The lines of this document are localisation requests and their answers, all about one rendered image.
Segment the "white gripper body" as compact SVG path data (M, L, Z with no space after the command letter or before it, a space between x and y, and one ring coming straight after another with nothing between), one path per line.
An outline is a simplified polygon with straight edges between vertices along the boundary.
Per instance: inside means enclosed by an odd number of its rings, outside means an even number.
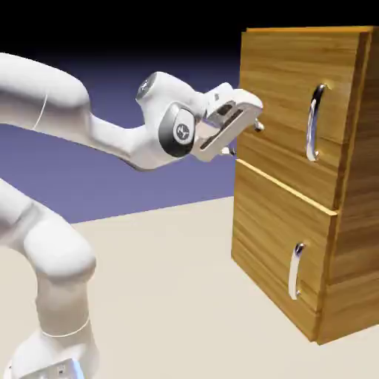
M210 108L195 127L193 155L200 161L211 161L221 154L263 112L263 103L256 95L242 90L232 90Z

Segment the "large wood cabinet door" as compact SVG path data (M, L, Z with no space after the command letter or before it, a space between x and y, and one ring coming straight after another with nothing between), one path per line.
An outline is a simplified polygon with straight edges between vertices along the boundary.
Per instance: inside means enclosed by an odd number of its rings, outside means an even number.
M329 209L341 202L346 155L365 73L371 30L248 31L240 84L264 105L264 130L238 137L238 156ZM306 158L306 126L315 88L326 83L318 112L317 161Z

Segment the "light wood cabinet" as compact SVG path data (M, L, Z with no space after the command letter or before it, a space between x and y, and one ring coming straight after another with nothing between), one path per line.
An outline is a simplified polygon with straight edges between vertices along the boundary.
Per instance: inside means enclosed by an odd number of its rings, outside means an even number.
M338 219L326 267L321 319L313 341L320 345L379 325L379 27L348 27L369 29L371 37L346 155L341 202L337 209L330 209L338 214ZM246 32L265 29L316 31L321 28L267 27L249 28ZM238 160L242 159L237 151L236 162Z

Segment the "small wood cabinet door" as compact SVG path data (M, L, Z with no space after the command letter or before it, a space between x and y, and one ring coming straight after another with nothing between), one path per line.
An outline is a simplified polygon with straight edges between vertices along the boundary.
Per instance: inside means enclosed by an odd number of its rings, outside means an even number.
M326 267L338 214L238 160L232 258L310 340L317 337ZM288 293L289 265L304 242L296 301Z

